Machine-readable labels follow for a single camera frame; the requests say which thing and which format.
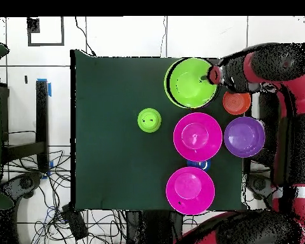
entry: dark green table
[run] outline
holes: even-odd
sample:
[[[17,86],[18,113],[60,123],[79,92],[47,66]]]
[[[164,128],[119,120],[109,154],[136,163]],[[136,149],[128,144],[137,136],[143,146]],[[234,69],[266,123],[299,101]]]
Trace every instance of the dark green table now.
[[[171,210],[165,195],[168,178],[186,160],[173,146],[173,129],[190,113],[166,96],[163,80],[176,58],[76,57],[76,200],[77,210]],[[207,107],[224,132],[234,119],[222,106],[226,89]],[[157,132],[137,124],[147,107],[161,114]],[[209,210],[240,210],[240,158],[224,143],[211,159],[209,175],[215,199]]]

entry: orange bowl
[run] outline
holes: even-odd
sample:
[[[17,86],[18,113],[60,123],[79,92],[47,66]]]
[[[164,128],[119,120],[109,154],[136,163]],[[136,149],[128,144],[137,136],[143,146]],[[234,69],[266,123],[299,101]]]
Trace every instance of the orange bowl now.
[[[251,96],[249,93],[229,93],[227,91],[222,99],[222,105],[228,113],[240,115],[251,106]]]

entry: white tile floor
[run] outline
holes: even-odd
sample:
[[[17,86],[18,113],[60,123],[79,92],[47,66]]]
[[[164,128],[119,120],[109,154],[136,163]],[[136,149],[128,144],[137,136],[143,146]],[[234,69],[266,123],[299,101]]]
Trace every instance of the white tile floor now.
[[[56,43],[61,41],[59,17],[39,17],[39,34],[32,34],[32,42]],[[97,55],[102,56],[152,56],[152,57],[223,57],[244,49],[247,45],[265,42],[305,42],[305,17],[77,17],[78,26],[87,35],[89,46]],[[74,17],[64,17],[64,46],[28,46],[26,18],[0,18],[0,43],[7,44],[10,52],[7,57],[0,59],[0,79],[10,87],[9,129],[10,132],[21,130],[35,130],[35,80],[46,78],[52,87],[49,97],[49,130],[51,159],[59,155],[57,151],[64,151],[64,157],[70,153],[70,49],[84,50],[90,53],[86,45],[84,34],[76,27]],[[252,106],[253,114],[257,117],[259,109]],[[10,135],[11,144],[34,141],[33,133]],[[4,179],[18,175],[19,168],[11,166],[10,173],[5,173]],[[70,162],[62,165],[70,175]],[[59,186],[61,206],[70,201],[68,182],[65,187]],[[53,204],[52,189],[48,180],[43,179],[41,189],[45,193],[46,203]],[[251,193],[247,192],[247,200],[251,200]],[[264,208],[263,203],[252,200],[251,208]],[[37,189],[29,200],[22,200],[18,211],[18,232],[21,244],[31,244],[36,231],[41,229],[37,221],[44,221],[47,207],[44,196]],[[85,244],[104,244],[101,238],[111,243],[124,244],[124,239],[118,235],[111,211],[89,210],[84,212],[85,222],[88,223],[90,236]],[[197,223],[220,214],[208,212],[195,217]],[[192,229],[191,217],[186,217],[184,232]],[[100,220],[100,226],[93,224]],[[63,229],[64,236],[70,231]],[[60,238],[56,231],[52,237]],[[46,244],[65,244],[62,240],[49,240]],[[67,244],[76,244],[74,239],[67,239]]]

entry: metal stand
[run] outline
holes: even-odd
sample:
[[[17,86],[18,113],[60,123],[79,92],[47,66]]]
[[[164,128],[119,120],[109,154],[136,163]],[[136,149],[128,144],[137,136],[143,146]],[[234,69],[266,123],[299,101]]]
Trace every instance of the metal stand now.
[[[46,81],[36,81],[36,141],[16,146],[5,146],[2,164],[37,154],[37,165],[40,172],[47,172],[48,166],[48,89]],[[0,84],[1,116],[3,142],[8,141],[8,97],[6,84]]]

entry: pink bowl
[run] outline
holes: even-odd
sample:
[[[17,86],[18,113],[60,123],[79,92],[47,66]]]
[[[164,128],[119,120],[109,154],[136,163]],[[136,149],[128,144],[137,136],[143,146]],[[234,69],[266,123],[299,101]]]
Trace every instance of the pink bowl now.
[[[194,112],[184,116],[174,129],[173,142],[185,159],[201,162],[213,157],[222,144],[218,122],[205,113]]]
[[[212,204],[215,187],[206,172],[187,166],[170,177],[166,185],[166,197],[172,208],[181,214],[198,215]]]

